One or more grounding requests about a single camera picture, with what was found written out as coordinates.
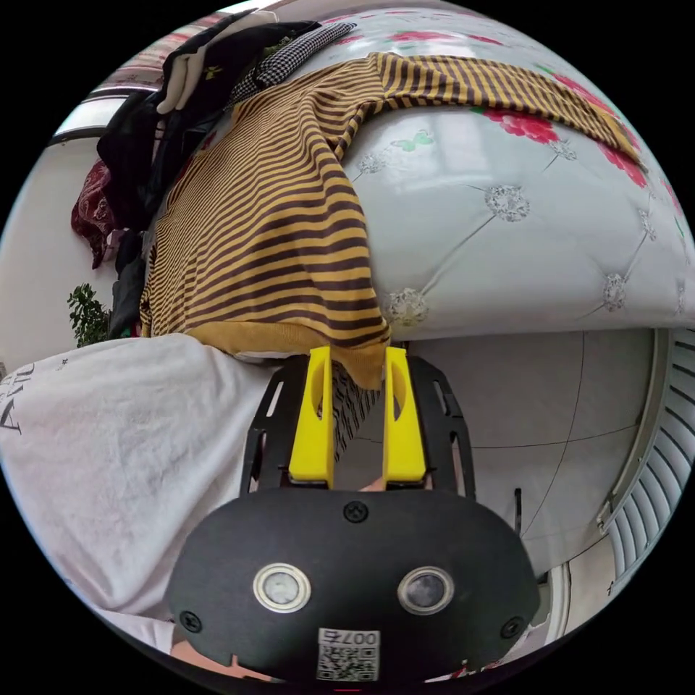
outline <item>screw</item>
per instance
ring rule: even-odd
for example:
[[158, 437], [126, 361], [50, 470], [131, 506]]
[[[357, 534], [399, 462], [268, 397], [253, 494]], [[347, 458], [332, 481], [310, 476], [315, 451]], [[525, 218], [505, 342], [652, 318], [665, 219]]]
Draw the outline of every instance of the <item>screw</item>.
[[203, 629], [201, 619], [189, 610], [183, 611], [179, 616], [179, 621], [189, 632], [200, 632]]
[[342, 515], [350, 523], [361, 523], [369, 516], [369, 509], [364, 502], [348, 502], [342, 511]]
[[523, 618], [515, 616], [510, 618], [503, 626], [500, 631], [502, 639], [511, 639], [516, 637], [521, 632], [521, 626], [523, 625]]

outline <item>label sticker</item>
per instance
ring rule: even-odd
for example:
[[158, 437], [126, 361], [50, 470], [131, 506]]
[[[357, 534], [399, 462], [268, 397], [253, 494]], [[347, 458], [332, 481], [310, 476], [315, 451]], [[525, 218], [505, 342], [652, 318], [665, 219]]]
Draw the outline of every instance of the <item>label sticker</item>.
[[365, 683], [379, 679], [378, 630], [319, 630], [320, 681]]

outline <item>white t-shirt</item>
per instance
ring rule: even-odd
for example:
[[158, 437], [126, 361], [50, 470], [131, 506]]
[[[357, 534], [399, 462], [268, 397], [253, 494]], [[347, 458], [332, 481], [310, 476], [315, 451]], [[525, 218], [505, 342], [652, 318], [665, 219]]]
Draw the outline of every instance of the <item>white t-shirt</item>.
[[188, 533], [239, 494], [272, 369], [176, 334], [84, 347], [0, 382], [0, 453], [47, 558], [88, 605], [163, 652]]

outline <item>striped sweater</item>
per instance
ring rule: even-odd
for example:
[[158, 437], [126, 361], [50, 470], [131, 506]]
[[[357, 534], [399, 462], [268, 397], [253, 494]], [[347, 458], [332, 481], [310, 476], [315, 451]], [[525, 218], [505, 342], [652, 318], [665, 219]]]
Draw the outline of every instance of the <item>striped sweater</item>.
[[389, 326], [366, 220], [341, 160], [360, 125], [412, 106], [552, 119], [639, 161], [609, 114], [544, 75], [454, 56], [372, 53], [249, 98], [172, 188], [140, 304], [143, 335], [187, 332], [229, 354], [330, 344], [378, 389]]

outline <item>potted plant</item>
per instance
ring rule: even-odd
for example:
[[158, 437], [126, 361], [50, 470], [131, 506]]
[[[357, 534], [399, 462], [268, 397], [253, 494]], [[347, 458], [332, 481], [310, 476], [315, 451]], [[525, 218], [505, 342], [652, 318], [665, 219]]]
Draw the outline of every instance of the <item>potted plant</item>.
[[94, 345], [106, 340], [109, 334], [110, 311], [94, 298], [95, 292], [89, 283], [78, 285], [67, 300], [72, 330], [75, 333], [77, 347]]

